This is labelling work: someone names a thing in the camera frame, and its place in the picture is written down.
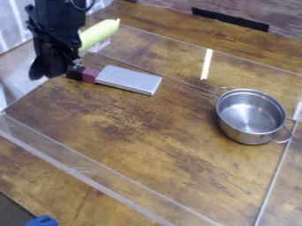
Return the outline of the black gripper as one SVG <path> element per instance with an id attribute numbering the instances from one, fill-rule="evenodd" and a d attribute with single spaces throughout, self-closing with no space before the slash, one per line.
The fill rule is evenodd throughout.
<path id="1" fill-rule="evenodd" d="M 48 26 L 32 18 L 25 25 L 33 35 L 36 54 L 29 67 L 29 79 L 38 80 L 42 77 L 50 79 L 61 76 L 73 61 L 80 58 L 81 41 L 77 32 L 80 26 L 64 19 Z"/>

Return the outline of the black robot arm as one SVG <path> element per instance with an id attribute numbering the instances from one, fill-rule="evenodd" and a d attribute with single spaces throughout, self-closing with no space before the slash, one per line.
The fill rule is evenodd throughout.
<path id="1" fill-rule="evenodd" d="M 78 28 L 85 24 L 85 0 L 34 0 L 25 6 L 26 29 L 33 36 L 34 60 L 28 77 L 54 78 L 78 61 Z"/>

